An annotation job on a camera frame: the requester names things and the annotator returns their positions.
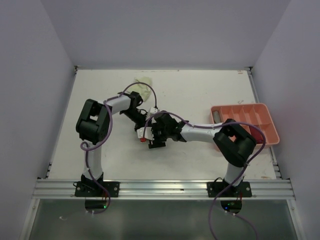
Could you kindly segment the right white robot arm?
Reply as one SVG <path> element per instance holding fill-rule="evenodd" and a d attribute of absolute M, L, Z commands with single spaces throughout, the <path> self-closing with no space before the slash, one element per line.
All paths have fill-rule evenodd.
<path fill-rule="evenodd" d="M 178 122 L 172 118 L 171 113 L 160 111 L 146 120 L 143 136 L 147 127 L 151 127 L 156 142 L 172 139 L 175 142 L 215 144 L 228 162 L 223 178 L 223 192 L 232 197 L 241 190 L 240 183 L 257 142 L 240 122 L 231 118 L 216 124 L 194 124 L 184 119 Z"/>

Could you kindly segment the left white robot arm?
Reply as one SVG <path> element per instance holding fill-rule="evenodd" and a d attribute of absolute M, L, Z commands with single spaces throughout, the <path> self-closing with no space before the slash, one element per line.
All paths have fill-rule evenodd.
<path fill-rule="evenodd" d="M 104 190 L 101 151 L 111 135 L 113 115 L 124 114 L 134 123 L 134 130 L 138 130 L 147 119 L 147 115 L 138 109 L 142 103 L 143 98 L 135 91 L 119 94 L 104 102 L 85 101 L 75 130 L 83 140 L 80 148 L 84 150 L 84 171 L 80 182 L 92 196 L 99 196 Z"/>

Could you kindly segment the pale green underwear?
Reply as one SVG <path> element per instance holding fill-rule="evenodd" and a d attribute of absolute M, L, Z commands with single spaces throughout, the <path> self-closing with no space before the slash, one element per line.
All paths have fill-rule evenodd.
<path fill-rule="evenodd" d="M 143 76 L 143 77 L 135 77 L 133 80 L 134 83 L 138 83 L 135 85 L 130 86 L 127 90 L 126 93 L 131 93 L 131 92 L 136 92 L 139 93 L 139 95 L 141 96 L 142 100 L 145 102 L 148 100 L 148 98 L 150 97 L 152 91 L 150 89 L 149 86 L 153 86 L 153 80 L 151 77 L 147 77 L 147 76 Z"/>

